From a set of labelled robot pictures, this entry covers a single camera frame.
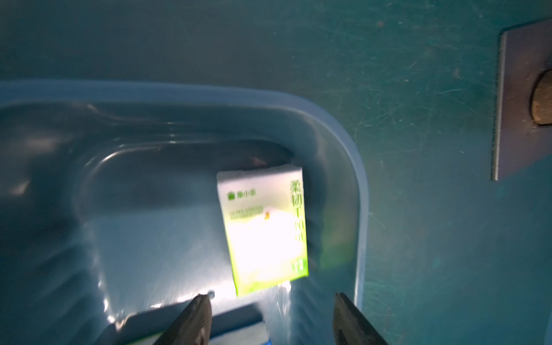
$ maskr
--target plastic container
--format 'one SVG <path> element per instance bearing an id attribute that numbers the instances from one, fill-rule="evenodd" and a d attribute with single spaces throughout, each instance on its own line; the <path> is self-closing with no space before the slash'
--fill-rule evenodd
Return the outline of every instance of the plastic container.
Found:
<path id="1" fill-rule="evenodd" d="M 362 305 L 367 180 L 318 106 L 246 89 L 43 80 L 0 82 L 0 105 L 3 343 L 121 343 L 210 292 L 217 320 L 256 310 L 274 344 L 331 344 L 334 294 Z M 216 173 L 285 163 L 304 171 L 310 276 L 238 299 Z"/>

